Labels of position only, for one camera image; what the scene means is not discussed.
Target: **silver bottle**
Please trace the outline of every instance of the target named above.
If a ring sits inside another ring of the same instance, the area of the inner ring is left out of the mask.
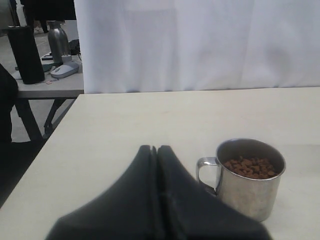
[[[66,32],[61,28],[59,21],[48,21],[50,30],[48,40],[53,61],[62,63],[63,55],[70,55],[69,41]]]

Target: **desk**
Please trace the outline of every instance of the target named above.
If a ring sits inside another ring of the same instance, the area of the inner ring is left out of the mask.
[[[58,81],[53,81],[50,84],[46,82],[53,78],[49,72],[45,72],[44,74],[44,82],[36,84],[27,85],[24,84],[21,79],[16,80],[19,92],[15,107],[31,140],[40,139],[42,135],[30,108],[29,100],[54,99],[54,103],[44,125],[45,133],[50,135],[54,129],[52,120],[57,109],[65,100],[76,99],[80,94],[84,93],[84,77],[82,73],[73,74]]]
[[[287,162],[271,216],[275,240],[320,237],[320,87],[80,95],[0,210],[0,239],[42,240],[109,188],[140,145],[171,145],[195,176],[219,143],[268,142]],[[214,169],[201,172],[212,182]]]

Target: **metal cup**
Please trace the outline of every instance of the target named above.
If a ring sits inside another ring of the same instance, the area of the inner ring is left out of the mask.
[[[239,156],[247,159],[267,158],[278,174],[268,179],[252,179],[240,176],[223,165]],[[215,189],[200,180],[199,170],[203,166],[218,167]],[[216,157],[200,158],[196,164],[196,179],[225,204],[261,222],[271,214],[280,178],[285,169],[286,162],[274,147],[258,140],[239,138],[220,144],[216,150]]]

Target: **gray desk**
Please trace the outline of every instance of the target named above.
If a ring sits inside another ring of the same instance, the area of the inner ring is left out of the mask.
[[[12,76],[15,78],[17,75],[19,75],[18,72],[12,74]],[[76,73],[56,81],[51,81],[52,79],[53,78],[50,76],[50,74],[46,72],[45,80],[40,83],[27,85],[24,84],[21,79],[16,80],[18,83],[19,92],[15,107],[30,140],[41,139],[43,136],[30,108],[29,100],[54,100],[44,125],[45,135],[49,136],[53,132],[55,125],[57,125],[64,116],[64,114],[62,114],[61,117],[57,119],[55,124],[52,123],[58,108],[67,99],[76,99],[80,94],[84,93],[84,78],[82,73]]]

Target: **black chair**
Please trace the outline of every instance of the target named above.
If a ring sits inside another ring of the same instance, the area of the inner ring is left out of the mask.
[[[16,80],[0,64],[0,208],[46,142],[12,142],[10,113],[17,95]]]

